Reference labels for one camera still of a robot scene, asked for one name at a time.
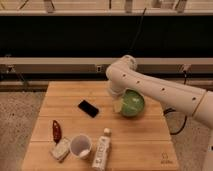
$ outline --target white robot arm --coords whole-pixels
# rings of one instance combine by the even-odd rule
[[[136,90],[155,100],[195,118],[213,129],[213,92],[201,88],[178,84],[135,72],[135,58],[126,55],[111,64],[106,71],[109,93],[120,96],[126,88]],[[206,153],[203,171],[213,170],[213,131]]]

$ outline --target black wall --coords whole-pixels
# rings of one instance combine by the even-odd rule
[[[140,16],[1,16],[0,56],[118,57]],[[145,16],[132,55],[213,57],[213,16]]]

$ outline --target wooden tabletop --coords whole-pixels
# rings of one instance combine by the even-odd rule
[[[50,82],[22,165],[23,171],[90,171],[98,138],[108,127],[112,148],[107,171],[177,171],[178,163],[160,103],[145,98],[140,116],[127,119],[113,111],[105,81]],[[95,118],[77,106],[87,100],[100,112]],[[87,134],[93,142],[88,160],[69,154],[63,163],[51,155],[52,122],[57,120],[63,137]]]

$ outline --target logo on table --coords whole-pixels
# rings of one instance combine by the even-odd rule
[[[173,161],[169,160],[169,156],[167,153],[162,153],[161,164],[173,164]]]

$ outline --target cable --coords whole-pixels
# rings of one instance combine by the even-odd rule
[[[135,38],[134,38],[133,41],[132,41],[132,44],[131,44],[131,46],[130,46],[130,48],[129,48],[129,52],[127,53],[127,55],[130,55],[130,54],[131,54],[131,52],[133,51],[133,49],[134,49],[134,47],[135,47],[135,44],[136,44],[136,42],[137,42],[137,40],[138,40],[138,37],[139,37],[140,34],[141,34],[142,25],[143,25],[143,19],[144,19],[145,13],[146,13],[146,8],[144,8],[144,10],[143,10],[143,13],[142,13],[142,15],[141,15],[141,19],[140,19],[140,22],[139,22],[138,30],[137,30],[137,32],[136,32],[136,34],[135,34]]]
[[[184,84],[186,84],[187,72],[183,71],[183,74],[184,74]],[[173,108],[168,108],[168,109],[163,111],[163,114],[164,114],[164,116],[166,116],[167,114],[169,114],[171,112],[176,112],[176,110],[173,109]],[[187,119],[188,119],[188,117],[185,115],[184,122],[183,122],[182,126],[180,127],[180,129],[176,132],[170,132],[170,135],[178,135],[179,133],[181,133],[186,126]]]
[[[25,7],[25,5],[28,3],[29,0],[24,0],[24,1],[21,1],[21,4],[18,6],[18,10],[21,10],[22,8]]]
[[[16,74],[16,76],[18,77],[18,79],[20,81],[22,81],[23,83],[23,86],[24,86],[24,91],[26,91],[29,87],[29,83],[24,79],[23,75],[19,72],[17,72],[17,70],[15,69],[15,66],[11,65],[9,68],[8,68],[8,73],[10,72],[14,72]]]

